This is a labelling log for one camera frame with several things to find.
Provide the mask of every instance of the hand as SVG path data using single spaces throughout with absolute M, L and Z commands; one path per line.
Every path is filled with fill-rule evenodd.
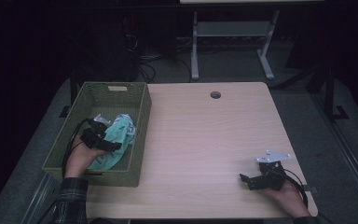
M 107 153 L 99 149 L 90 149 L 80 140 L 79 135 L 75 137 L 72 149 L 72 153 L 66 163 L 65 178 L 81 177 L 97 157 Z
M 288 180 L 283 182 L 280 190 L 261 189 L 260 192 L 274 200 L 291 217 L 310 217 L 310 211 L 302 201 L 298 189 Z

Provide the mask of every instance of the black device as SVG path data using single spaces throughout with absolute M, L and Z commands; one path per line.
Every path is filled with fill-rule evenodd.
M 106 136 L 106 125 L 93 119 L 86 119 L 90 128 L 85 129 L 80 136 L 83 143 L 89 148 L 98 148 L 104 151 L 116 151 L 121 148 L 121 143 L 111 143 L 103 140 Z
M 281 162 L 260 162 L 258 164 L 262 175 L 250 178 L 249 176 L 240 174 L 241 180 L 248 184 L 250 190 L 280 190 L 286 179 L 286 173 L 284 172 Z

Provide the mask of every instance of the metal bracket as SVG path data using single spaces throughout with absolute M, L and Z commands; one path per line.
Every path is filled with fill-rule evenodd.
M 266 154 L 261 157 L 257 157 L 256 160 L 258 162 L 275 162 L 289 159 L 292 159 L 292 156 L 290 154 L 283 154 L 280 152 L 266 150 Z
M 275 24 L 279 17 L 279 10 L 275 10 L 271 21 L 198 21 L 197 11 L 193 19 L 193 49 L 191 52 L 191 77 L 198 80 L 200 77 L 197 57 L 198 36 L 265 36 L 266 42 L 257 50 L 257 56 L 261 62 L 268 80 L 274 79 L 274 75 L 267 60 L 267 51 Z

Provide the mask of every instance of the teal cloth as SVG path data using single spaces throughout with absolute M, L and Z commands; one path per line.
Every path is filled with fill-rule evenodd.
M 126 119 L 119 119 L 116 123 L 106 129 L 106 136 L 104 140 L 112 143 L 121 143 L 121 148 L 114 152 L 108 152 L 105 155 L 98 157 L 90 166 L 91 170 L 109 170 L 116 165 L 124 152 L 127 150 L 127 146 L 133 139 L 133 135 L 128 135 L 128 128 L 130 123 Z

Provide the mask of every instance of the table leg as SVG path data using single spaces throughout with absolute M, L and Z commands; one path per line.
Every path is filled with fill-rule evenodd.
M 272 73 L 271 68 L 269 67 L 269 61 L 267 60 L 267 51 L 269 49 L 269 43 L 271 42 L 272 35 L 274 34 L 275 25 L 279 17 L 279 10 L 275 10 L 272 20 L 269 23 L 268 31 L 266 35 L 266 43 L 264 44 L 262 49 L 257 50 L 257 56 L 263 66 L 264 73 L 266 74 L 267 79 L 272 80 L 274 79 L 274 75 Z
M 199 60 L 197 58 L 197 11 L 194 12 L 193 21 L 193 50 L 191 52 L 191 78 L 198 80 L 199 75 Z

